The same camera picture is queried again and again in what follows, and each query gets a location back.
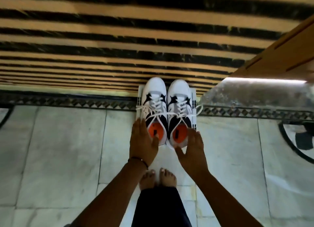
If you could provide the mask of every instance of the forearm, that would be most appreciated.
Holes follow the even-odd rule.
[[[119,226],[146,167],[130,160],[108,186],[73,221],[71,227]]]
[[[235,225],[262,227],[209,171],[198,174],[194,179],[209,202],[221,227]]]

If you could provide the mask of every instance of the light strip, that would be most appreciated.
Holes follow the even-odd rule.
[[[225,78],[226,81],[247,81],[247,82],[265,82],[265,83],[289,83],[304,84],[304,80],[288,80],[288,79],[268,79],[268,78]]]

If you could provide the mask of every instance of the shoe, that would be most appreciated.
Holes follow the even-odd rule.
[[[142,102],[136,109],[142,109],[143,118],[151,138],[159,136],[159,146],[167,140],[167,105],[166,85],[161,78],[151,78],[145,85],[142,93]]]
[[[192,128],[192,94],[184,80],[171,83],[168,95],[168,140],[171,148],[187,146],[187,128]]]

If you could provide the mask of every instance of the orange insole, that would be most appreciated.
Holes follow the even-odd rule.
[[[172,133],[175,142],[182,143],[187,137],[187,127],[185,124],[179,124]]]
[[[160,123],[152,123],[148,129],[148,133],[153,138],[156,134],[158,134],[159,141],[164,136],[164,128],[161,126]]]

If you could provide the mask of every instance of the bare foot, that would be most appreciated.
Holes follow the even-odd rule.
[[[159,182],[162,186],[173,186],[176,187],[176,177],[169,170],[161,168],[159,173]]]
[[[139,181],[139,189],[141,191],[149,188],[154,188],[155,173],[155,170],[152,169],[143,175],[142,179]]]

